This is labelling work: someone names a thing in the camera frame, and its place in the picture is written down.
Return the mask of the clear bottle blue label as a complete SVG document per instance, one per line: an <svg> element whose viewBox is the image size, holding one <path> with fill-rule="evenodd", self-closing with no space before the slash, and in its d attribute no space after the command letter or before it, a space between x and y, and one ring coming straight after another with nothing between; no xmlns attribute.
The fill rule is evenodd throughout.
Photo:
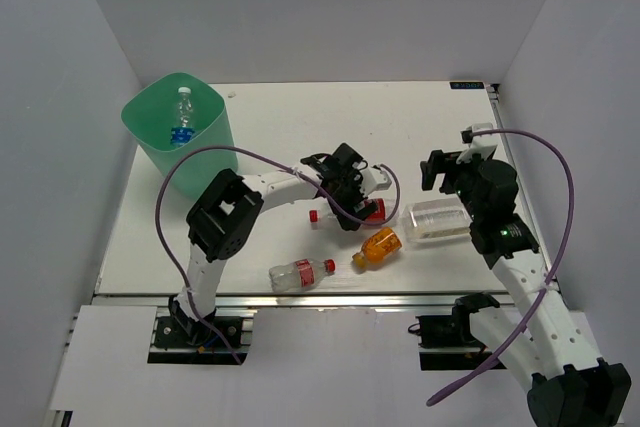
<svg viewBox="0 0 640 427"><path fill-rule="evenodd" d="M170 145L175 148L189 143L196 135L191 89L186 86L179 87L177 94L175 118L170 129Z"/></svg>

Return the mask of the large red label bottle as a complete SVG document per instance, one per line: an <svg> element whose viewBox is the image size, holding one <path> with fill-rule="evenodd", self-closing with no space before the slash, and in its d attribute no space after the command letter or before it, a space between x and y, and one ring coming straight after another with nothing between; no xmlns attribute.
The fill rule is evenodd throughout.
<svg viewBox="0 0 640 427"><path fill-rule="evenodd" d="M396 218L391 217L391 212L394 207L392 200L373 198L365 200L364 203L373 203L376 206L376 210L367 218L367 221L375 222L378 229L384 226L392 227L396 224ZM328 203L323 204L318 209L311 209L308 212L308 216L313 229L341 229L338 217L331 210L331 206Z"/></svg>

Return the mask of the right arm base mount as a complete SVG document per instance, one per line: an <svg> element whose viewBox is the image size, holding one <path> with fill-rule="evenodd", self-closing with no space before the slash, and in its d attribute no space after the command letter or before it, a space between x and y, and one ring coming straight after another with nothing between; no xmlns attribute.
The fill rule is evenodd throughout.
<svg viewBox="0 0 640 427"><path fill-rule="evenodd" d="M491 354L479 341L463 340L450 315L418 316L407 332L418 340L419 364L424 372L470 372Z"/></svg>

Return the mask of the small red label bottle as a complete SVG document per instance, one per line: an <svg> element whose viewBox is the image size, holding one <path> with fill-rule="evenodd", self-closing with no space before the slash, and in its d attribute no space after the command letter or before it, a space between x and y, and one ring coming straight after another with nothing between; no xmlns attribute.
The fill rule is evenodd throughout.
<svg viewBox="0 0 640 427"><path fill-rule="evenodd" d="M336 264L333 259L319 261L306 258L272 267L269 270L269 279L275 293L306 290L325 277L333 275L335 270Z"/></svg>

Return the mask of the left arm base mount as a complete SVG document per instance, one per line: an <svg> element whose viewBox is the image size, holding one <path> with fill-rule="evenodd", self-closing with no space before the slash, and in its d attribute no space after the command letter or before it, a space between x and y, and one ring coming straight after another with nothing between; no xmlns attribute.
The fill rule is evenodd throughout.
<svg viewBox="0 0 640 427"><path fill-rule="evenodd" d="M219 309L211 323L224 335L243 363L252 343L255 313L248 310ZM205 327L194 335L187 334L179 323L160 309L153 324L147 362L167 365L238 366L223 339Z"/></svg>

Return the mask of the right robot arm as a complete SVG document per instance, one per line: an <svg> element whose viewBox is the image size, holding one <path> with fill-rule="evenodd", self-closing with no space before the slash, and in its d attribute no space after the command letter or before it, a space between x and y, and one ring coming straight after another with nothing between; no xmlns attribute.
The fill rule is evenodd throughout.
<svg viewBox="0 0 640 427"><path fill-rule="evenodd" d="M516 213L516 170L492 155L441 150L421 162L422 188L444 177L440 192L454 194L471 217L476 251L512 297L522 319L512 325L488 294L456 301L451 331L461 344L478 342L491 354L472 373L441 389L433 406L501 363L526 393L538 426L614 426L632 382L621 363L610 364L574 323L531 230Z"/></svg>

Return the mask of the orange juice bottle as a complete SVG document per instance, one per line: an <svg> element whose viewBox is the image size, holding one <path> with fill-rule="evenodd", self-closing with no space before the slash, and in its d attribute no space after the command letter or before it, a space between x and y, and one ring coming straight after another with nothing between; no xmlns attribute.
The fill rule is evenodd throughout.
<svg viewBox="0 0 640 427"><path fill-rule="evenodd" d="M352 264L356 272L365 271L371 266L381 265L402 248L402 242L390 227L384 227L361 245L352 256Z"/></svg>

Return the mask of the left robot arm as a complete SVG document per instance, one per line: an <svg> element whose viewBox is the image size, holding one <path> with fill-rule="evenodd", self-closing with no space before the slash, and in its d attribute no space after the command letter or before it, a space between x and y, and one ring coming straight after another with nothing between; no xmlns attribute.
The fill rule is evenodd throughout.
<svg viewBox="0 0 640 427"><path fill-rule="evenodd" d="M355 231L374 212L370 194L391 180L348 144L331 154L312 154L293 166L274 162L266 174L241 176L221 170L189 210L189 262L178 272L181 291L169 301L177 334L199 346L218 333L216 293L226 262L246 244L260 214L302 200L325 198L341 228Z"/></svg>

